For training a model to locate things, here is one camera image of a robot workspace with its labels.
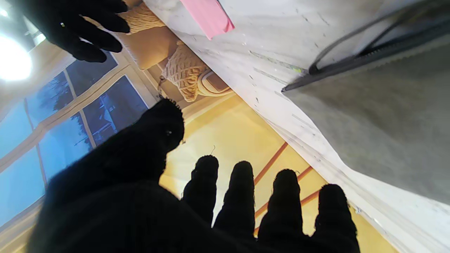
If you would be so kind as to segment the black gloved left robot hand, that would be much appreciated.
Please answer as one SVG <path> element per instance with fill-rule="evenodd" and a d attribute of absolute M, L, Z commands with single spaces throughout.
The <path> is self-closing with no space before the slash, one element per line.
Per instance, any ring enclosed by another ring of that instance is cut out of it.
<path fill-rule="evenodd" d="M 184 138 L 181 109 L 166 98 L 54 176 L 28 253 L 358 253 L 347 197 L 319 190 L 315 232 L 303 232 L 300 186 L 291 169 L 273 182 L 257 237 L 253 168 L 238 162 L 213 221 L 219 162 L 196 162 L 178 199 L 160 186 L 167 154 Z"/>

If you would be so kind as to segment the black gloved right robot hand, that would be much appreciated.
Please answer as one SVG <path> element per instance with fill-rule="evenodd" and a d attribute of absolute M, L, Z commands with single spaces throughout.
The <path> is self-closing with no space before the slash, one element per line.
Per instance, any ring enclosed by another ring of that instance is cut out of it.
<path fill-rule="evenodd" d="M 130 32 L 119 16 L 128 10 L 122 0 L 12 0 L 10 4 L 50 43 L 77 60 L 105 62 L 106 51 L 122 51 L 121 42 L 111 32 Z"/>

